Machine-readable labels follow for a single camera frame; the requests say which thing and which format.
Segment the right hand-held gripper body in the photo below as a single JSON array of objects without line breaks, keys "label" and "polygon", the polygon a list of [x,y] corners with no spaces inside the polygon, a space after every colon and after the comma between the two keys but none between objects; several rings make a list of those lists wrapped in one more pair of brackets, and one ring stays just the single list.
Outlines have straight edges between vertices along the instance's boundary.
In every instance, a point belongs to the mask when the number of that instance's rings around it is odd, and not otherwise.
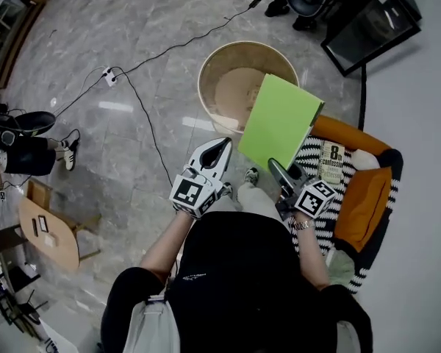
[{"label": "right hand-held gripper body", "polygon": [[287,171],[297,173],[298,185],[294,194],[286,194],[281,188],[275,207],[283,221],[298,211],[310,218],[317,218],[336,198],[334,188],[322,179],[308,175],[300,165],[292,164]]}]

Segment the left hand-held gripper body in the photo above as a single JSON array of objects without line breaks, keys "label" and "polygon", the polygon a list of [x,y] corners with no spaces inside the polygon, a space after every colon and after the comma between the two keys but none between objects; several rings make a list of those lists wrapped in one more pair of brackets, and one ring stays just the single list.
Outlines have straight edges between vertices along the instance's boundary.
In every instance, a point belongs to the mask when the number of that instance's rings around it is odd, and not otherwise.
[{"label": "left hand-held gripper body", "polygon": [[176,210],[200,219],[226,189],[225,182],[185,165],[173,182],[169,200]]}]

